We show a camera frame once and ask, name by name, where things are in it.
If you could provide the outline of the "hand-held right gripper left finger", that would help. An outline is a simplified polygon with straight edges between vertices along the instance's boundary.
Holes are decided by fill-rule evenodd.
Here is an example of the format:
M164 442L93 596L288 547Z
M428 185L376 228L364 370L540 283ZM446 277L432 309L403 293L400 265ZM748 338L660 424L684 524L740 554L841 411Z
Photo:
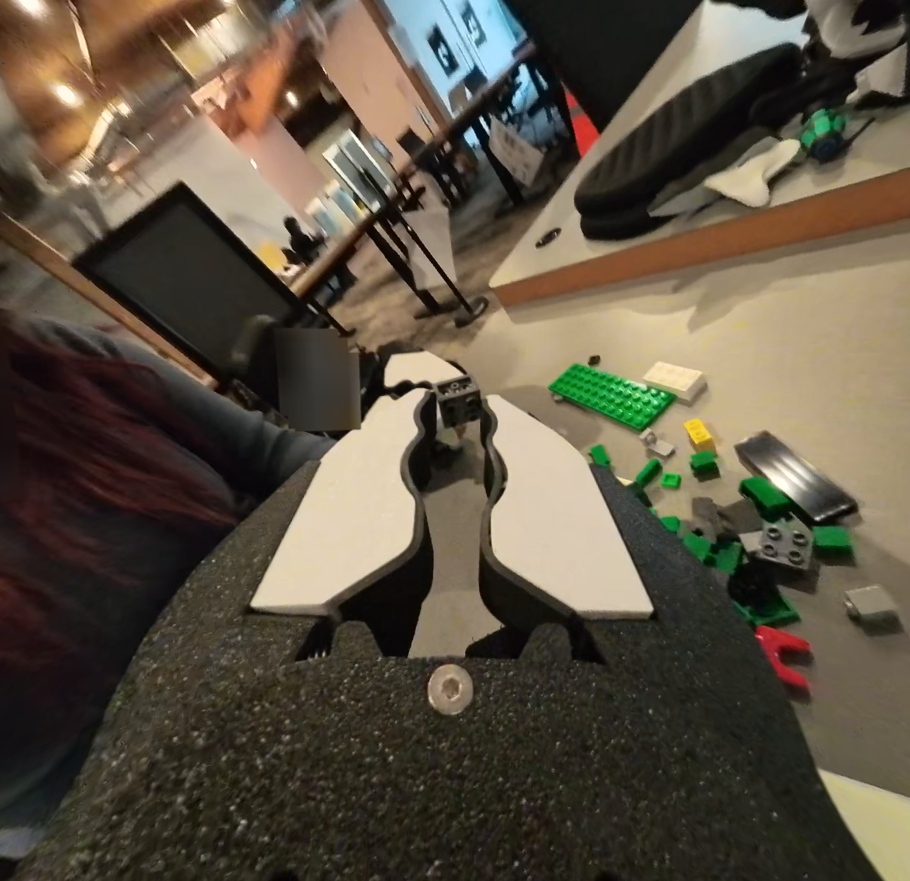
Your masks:
M252 614L363 623L407 657L433 583L423 490L436 438L431 391L381 404L318 463L250 602Z

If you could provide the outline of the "pile of small toy bricks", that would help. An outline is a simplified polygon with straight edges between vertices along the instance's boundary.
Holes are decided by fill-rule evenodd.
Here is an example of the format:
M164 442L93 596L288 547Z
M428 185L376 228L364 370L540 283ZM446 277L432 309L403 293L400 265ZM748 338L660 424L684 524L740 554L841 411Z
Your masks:
M620 481L620 487L638 500L673 537L673 542L685 549L696 563L694 568L679 567L673 573L676 577L695 578L695 581L681 582L671 588L670 602L675 605L675 614L682 612L681 607L686 602L705 602L708 593L701 578L711 577L753 629L760 625L782 628L800 620L800 615L777 586L776 575L791 570L751 561L738 540L739 534L761 529L763 522L796 519L811 527L814 554L850 557L853 553L847 529L836 525L810 526L804 518L798 517L792 501L762 477L743 479L738 489L740 498L727 505L718 505L707 496L692 498L689 520L661 515L654 510L646 488L657 479L665 489L677 489L681 485L678 474L665 472L659 460L651 459L636 479Z

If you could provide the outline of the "grey studded flat brick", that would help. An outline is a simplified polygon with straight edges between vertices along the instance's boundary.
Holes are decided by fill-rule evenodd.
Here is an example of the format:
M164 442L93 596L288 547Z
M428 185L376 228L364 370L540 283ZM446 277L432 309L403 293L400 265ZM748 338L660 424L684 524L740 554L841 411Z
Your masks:
M796 519L763 522L761 529L739 534L738 540L753 562L795 572L810 572L813 568L813 530Z

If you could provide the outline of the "black textured case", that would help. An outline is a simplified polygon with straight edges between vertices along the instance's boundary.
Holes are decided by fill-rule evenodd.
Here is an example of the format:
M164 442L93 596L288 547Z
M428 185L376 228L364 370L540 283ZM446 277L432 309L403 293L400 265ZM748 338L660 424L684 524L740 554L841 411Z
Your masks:
M582 236L612 242L663 225L650 208L667 188L692 188L713 161L734 160L771 136L778 122L761 125L755 107L795 84L801 48L769 47L696 79L658 107L611 148L574 194Z

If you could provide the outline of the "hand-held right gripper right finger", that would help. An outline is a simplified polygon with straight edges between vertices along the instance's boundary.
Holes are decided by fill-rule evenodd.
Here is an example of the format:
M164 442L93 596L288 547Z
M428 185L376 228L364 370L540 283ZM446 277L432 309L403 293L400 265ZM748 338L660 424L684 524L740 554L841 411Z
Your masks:
M594 626L654 619L643 552L583 454L502 395L484 399L482 450L480 597L506 646L550 626L571 659L606 661Z

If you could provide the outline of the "pale green instruction booklet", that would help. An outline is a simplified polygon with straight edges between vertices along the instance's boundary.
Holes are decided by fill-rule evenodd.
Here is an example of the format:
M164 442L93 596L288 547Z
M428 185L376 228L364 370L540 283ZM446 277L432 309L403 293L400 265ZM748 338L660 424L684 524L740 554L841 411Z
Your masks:
M818 770L841 819L883 880L909 879L909 798Z

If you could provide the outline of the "dark grey square brick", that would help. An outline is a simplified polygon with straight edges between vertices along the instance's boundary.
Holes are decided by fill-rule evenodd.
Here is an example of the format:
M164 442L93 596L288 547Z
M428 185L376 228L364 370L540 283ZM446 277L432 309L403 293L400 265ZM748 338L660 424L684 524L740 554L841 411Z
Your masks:
M438 419L444 429L457 429L482 416L482 395L471 375L439 381L433 385Z

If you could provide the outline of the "large green studded plate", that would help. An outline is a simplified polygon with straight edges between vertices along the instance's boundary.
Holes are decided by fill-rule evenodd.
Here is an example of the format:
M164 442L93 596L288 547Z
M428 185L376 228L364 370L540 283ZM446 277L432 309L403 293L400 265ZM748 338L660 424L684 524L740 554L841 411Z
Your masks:
M677 402L669 391L575 363L548 386L557 398L643 432Z

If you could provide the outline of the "white studded plate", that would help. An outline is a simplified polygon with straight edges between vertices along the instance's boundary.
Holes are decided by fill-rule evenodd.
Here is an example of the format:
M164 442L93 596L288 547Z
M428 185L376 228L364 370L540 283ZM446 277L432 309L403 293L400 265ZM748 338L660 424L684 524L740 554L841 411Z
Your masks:
M685 406L692 406L708 387L703 372L666 362L652 365L642 382L650 388L672 394Z

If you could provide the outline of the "long wooden table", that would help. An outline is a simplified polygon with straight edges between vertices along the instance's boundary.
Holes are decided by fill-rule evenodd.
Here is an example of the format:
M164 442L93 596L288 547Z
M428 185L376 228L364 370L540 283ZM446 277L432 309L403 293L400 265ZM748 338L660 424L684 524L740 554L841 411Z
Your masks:
M410 177L417 169L419 162L426 158L438 154L447 145L453 144L457 138L461 137L465 131L471 129L486 154L491 167L494 169L503 188L506 191L507 198L514 207L519 207L526 202L526 197L522 193L517 180L510 172L495 158L490 147L490 135L482 124L482 118L493 109L494 104L504 93L511 77L521 67L533 68L534 62L539 56L539 49L530 40L525 40L519 44L515 51L512 63L500 73L500 75L489 82L482 91L480 91L471 101L461 110L449 123L447 123L419 153L409 162L393 180L393 191L390 194L381 193L380 204L370 211L370 213L359 221L347 236L337 242L330 250L321 255L318 261L314 262L304 272L294 275L290 282L290 288L295 295L301 299L308 308L312 309L320 320L327 323L332 329L345 340L352 339L356 336L356 329L345 329L328 310L317 303L316 293L321 286L329 279L335 277L338 270L347 264L358 248L358 242L361 238L368 237L380 249L393 270L398 273L399 277L409 287L415 296L421 301L427 318L433 318L444 314L450 314L455 326L463 329L471 325L478 318L481 318L487 312L490 301L485 295L467 299L460 291L456 282L449 277L438 262L438 259L430 252L422 238L419 237L416 230L404 219L401 211L401 205L404 201L402 189L410 183ZM405 232L413 239L415 246L425 256L430 267L436 271L446 287L453 295L453 301L446 305L440 305L427 292L420 291L413 281L413 270L409 262L409 256L406 250L398 252L393 250L391 243L397 239L395 225L400 225Z

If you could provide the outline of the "person's upper body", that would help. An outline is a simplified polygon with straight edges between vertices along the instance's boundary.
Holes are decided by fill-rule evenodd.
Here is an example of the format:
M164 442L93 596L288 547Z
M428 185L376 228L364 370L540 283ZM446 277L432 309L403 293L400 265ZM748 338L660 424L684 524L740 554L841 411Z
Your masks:
M157 616L245 516L140 350L2 309L2 853L50 823Z

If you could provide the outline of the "black framed screen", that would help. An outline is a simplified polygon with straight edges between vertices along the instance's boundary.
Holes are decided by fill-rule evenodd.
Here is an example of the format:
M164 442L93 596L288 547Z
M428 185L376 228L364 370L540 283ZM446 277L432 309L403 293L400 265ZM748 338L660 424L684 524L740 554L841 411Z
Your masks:
M253 250L185 183L146 204L72 266L221 381L246 323L309 313Z

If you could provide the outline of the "black curved long piece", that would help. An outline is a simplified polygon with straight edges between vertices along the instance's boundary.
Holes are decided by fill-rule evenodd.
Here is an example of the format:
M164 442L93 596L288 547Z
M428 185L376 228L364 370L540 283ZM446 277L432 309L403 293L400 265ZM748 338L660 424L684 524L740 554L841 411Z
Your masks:
M858 500L771 432L734 443L734 451L751 474L786 495L805 520L827 526L859 515Z

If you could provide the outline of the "grey desk with wooden edge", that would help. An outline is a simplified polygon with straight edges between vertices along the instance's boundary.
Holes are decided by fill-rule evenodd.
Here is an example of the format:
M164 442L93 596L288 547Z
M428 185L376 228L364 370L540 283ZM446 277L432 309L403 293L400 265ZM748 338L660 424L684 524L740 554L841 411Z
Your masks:
M723 201L627 241L582 236L575 189L609 149L696 79L796 40L800 27L704 1L491 277L509 318L552 317L566 304L600 302L649 279L801 251L857 246L866 265L883 256L869 243L896 238L908 249L908 109L870 126L845 160L816 172L805 165L782 178L764 208Z

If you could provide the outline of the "green and black tool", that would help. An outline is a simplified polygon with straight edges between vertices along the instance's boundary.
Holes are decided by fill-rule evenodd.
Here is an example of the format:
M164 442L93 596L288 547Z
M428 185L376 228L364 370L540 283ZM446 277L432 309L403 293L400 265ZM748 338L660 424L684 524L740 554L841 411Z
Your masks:
M802 122L799 142L803 153L819 164L838 157L846 148L847 114L839 109L821 108Z

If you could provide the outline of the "large black panel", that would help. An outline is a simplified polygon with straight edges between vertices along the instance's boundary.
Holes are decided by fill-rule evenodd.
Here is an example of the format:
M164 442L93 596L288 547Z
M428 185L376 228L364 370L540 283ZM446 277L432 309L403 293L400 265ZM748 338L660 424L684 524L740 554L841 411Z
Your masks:
M503 0L602 133L703 0Z

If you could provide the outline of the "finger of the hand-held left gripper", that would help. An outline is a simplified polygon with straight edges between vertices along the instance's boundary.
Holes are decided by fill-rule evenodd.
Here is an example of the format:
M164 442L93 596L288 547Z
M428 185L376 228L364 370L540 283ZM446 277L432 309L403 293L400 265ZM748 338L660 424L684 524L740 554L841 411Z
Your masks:
M431 393L441 383L464 378L464 372L431 352L400 352L390 355L383 371L383 392L405 395L423 387Z

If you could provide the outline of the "light grey brick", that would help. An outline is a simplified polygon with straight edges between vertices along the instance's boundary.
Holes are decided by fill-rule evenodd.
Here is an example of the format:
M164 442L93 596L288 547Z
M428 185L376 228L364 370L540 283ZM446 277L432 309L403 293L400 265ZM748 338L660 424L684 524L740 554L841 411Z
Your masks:
M860 625L883 625L898 619L892 596L879 584L845 592L847 616Z

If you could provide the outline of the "red claw brick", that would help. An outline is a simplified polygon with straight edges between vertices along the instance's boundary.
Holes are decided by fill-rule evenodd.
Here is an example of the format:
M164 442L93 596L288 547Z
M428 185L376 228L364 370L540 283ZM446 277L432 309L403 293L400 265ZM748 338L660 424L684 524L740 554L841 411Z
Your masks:
M812 689L800 666L814 662L813 648L802 637L783 629L760 625L755 628L755 639L776 678L790 695L802 701L812 698Z

